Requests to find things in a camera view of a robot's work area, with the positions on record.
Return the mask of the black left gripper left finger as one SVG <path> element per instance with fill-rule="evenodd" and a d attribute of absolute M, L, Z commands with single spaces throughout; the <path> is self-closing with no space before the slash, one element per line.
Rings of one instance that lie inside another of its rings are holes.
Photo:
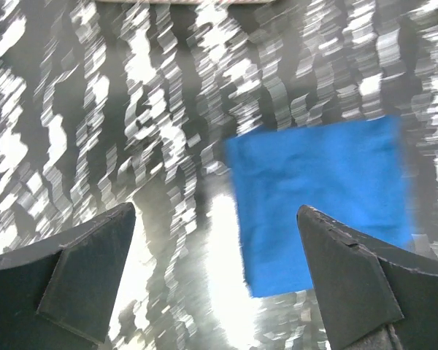
<path fill-rule="evenodd" d="M 0 349 L 97 349 L 131 245 L 122 203 L 76 227 L 0 255 Z"/>

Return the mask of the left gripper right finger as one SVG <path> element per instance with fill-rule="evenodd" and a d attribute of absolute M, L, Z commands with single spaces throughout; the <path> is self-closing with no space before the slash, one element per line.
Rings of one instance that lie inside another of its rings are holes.
<path fill-rule="evenodd" d="M 438 260 L 311 206 L 297 223 L 332 349 L 438 349 Z"/>

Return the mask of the navy blue t shirt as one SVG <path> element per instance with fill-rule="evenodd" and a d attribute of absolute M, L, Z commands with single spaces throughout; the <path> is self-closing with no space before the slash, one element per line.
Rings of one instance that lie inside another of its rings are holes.
<path fill-rule="evenodd" d="M 226 141 L 226 160 L 255 298 L 312 287 L 296 222 L 303 205 L 395 246 L 412 238 L 397 116 L 256 128 Z"/>

